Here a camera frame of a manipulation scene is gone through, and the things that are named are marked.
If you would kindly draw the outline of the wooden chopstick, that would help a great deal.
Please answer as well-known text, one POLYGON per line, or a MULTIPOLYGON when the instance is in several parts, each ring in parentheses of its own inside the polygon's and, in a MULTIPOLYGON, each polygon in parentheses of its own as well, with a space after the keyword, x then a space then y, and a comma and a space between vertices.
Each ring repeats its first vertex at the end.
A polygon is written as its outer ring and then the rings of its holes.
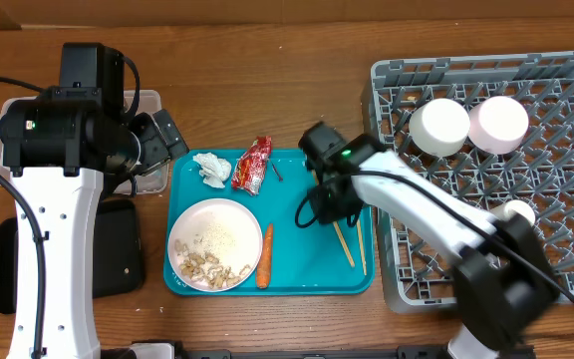
POLYGON ((366 276, 367 275, 367 263, 366 263, 365 242, 364 242, 360 218, 358 218, 358 220, 356 222, 356 229, 357 229, 357 236, 358 236, 358 241, 359 241, 359 248, 360 248, 360 256, 361 256, 363 274, 366 276))
MULTIPOLYGON (((317 178, 317 175, 316 175, 315 171, 311 171, 311 174, 312 174, 312 176, 313 176, 314 183, 315 183, 315 184, 319 184, 319 181, 318 181, 318 178, 317 178)), ((355 261, 354 261, 354 259, 353 259, 353 256, 352 256, 352 254, 351 254, 351 252, 350 252, 350 250, 349 250, 349 247, 348 247, 348 245, 347 245, 346 239, 345 239, 345 237, 344 237, 344 235, 343 235, 343 233, 342 233, 342 230, 341 230, 341 228, 340 228, 340 226, 339 226, 339 224, 338 224, 337 221, 333 221, 333 227, 334 227, 334 229, 335 229, 335 232, 336 232, 336 234, 337 234, 337 236, 338 236, 338 239, 339 239, 340 244, 341 244, 341 246, 342 246, 342 248, 343 248, 343 250, 344 250, 344 252, 345 252, 345 255, 346 255, 346 257, 347 257, 347 260, 348 260, 350 266, 351 266, 351 267, 355 267, 355 261)))

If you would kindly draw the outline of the white tissue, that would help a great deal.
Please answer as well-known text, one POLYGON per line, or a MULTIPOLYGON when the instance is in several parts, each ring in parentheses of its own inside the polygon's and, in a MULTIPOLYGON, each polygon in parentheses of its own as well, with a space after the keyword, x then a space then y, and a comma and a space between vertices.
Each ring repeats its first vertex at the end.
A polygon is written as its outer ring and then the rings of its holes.
POLYGON ((213 188, 225 188, 232 166, 225 159, 218 158, 213 153, 202 153, 194 155, 192 158, 199 166, 199 175, 203 182, 213 188))

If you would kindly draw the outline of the red snack wrapper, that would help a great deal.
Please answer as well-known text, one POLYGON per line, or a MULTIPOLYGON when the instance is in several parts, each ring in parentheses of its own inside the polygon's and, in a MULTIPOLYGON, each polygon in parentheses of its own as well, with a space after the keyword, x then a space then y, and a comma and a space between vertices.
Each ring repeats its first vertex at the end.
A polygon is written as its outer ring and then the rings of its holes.
POLYGON ((236 190, 244 190, 248 194, 258 195, 263 184, 267 164, 271 165, 279 181, 283 177, 278 173, 277 168, 270 162, 272 153, 272 138, 270 136, 257 137, 251 147, 237 160, 232 179, 231 187, 236 190))

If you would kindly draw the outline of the white bowl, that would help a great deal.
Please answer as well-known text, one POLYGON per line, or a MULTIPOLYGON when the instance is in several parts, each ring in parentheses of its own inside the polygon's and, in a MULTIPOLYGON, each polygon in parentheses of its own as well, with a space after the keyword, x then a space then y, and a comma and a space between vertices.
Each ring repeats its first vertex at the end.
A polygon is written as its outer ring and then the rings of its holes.
POLYGON ((470 129, 465 108, 451 99, 434 99, 414 111, 409 133, 415 145, 435 157, 448 157, 463 146, 470 129))

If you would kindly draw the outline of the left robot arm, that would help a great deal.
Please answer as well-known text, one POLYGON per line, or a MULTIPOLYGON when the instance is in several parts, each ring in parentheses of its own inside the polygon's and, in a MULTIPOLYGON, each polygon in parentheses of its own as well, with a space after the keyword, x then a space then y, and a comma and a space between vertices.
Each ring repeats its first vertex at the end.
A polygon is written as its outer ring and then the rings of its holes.
POLYGON ((97 358, 94 227, 123 182, 184 156, 170 114, 124 97, 134 62, 99 43, 67 43, 59 82, 13 102, 0 120, 2 163, 17 206, 12 358, 97 358))

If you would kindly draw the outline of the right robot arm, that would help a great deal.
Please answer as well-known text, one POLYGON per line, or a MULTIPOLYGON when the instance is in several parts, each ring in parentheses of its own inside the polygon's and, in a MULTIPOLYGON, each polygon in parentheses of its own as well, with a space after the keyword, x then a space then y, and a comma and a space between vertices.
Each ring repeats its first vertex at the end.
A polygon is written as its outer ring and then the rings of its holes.
POLYGON ((462 327, 448 358, 499 358, 559 297, 561 289, 532 224, 473 207, 418 175, 378 140, 346 141, 318 123, 299 142, 317 184, 304 202, 321 224, 358 223, 364 206, 400 221, 450 267, 462 327))

